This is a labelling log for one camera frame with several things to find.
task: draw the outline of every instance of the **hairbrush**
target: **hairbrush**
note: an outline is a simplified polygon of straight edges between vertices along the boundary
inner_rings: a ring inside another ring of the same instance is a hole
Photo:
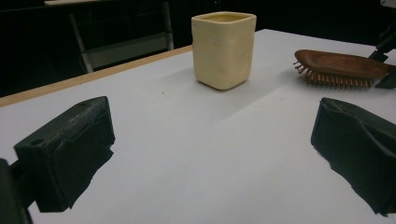
[[[300,49],[295,68],[308,81],[340,87],[371,87],[396,66],[361,56]]]

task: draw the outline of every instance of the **brush bristles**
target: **brush bristles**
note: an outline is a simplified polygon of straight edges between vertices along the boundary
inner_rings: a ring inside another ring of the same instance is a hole
[[[299,62],[294,63],[294,65],[298,73],[310,82],[340,87],[371,87],[373,85],[373,80],[370,78],[323,74],[312,71]]]

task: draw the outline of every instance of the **dark background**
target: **dark background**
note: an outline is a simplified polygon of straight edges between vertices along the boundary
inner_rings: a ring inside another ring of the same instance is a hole
[[[192,16],[219,10],[256,14],[257,30],[371,45],[373,50],[379,35],[395,21],[392,9],[375,0],[166,2],[175,48],[192,43]],[[113,0],[66,7],[45,7],[40,0],[2,1],[0,96],[85,74],[70,13],[76,16],[89,48],[164,31],[163,0]]]

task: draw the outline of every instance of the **white table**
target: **white table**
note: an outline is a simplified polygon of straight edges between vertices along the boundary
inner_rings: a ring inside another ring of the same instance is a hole
[[[310,145],[318,103],[334,98],[396,123],[396,91],[307,84],[297,49],[367,57],[375,48],[270,30],[256,33],[248,81],[215,91],[191,52],[0,107],[0,157],[70,106],[106,95],[115,152],[71,210],[40,223],[395,223],[375,215]],[[396,54],[387,63],[396,64]]]

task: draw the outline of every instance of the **cup rim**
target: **cup rim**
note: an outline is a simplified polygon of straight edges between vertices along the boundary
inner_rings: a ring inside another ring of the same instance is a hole
[[[210,17],[218,16],[218,15],[239,16],[239,17],[241,17],[241,19],[240,20],[236,20],[236,21],[211,21],[211,20],[206,20],[206,18],[210,18]],[[192,21],[205,21],[205,22],[210,22],[210,23],[234,23],[234,22],[249,20],[251,18],[256,18],[256,15],[250,14],[250,13],[244,13],[244,12],[219,11],[219,12],[211,12],[211,13],[197,15],[197,16],[192,17],[191,20]]]

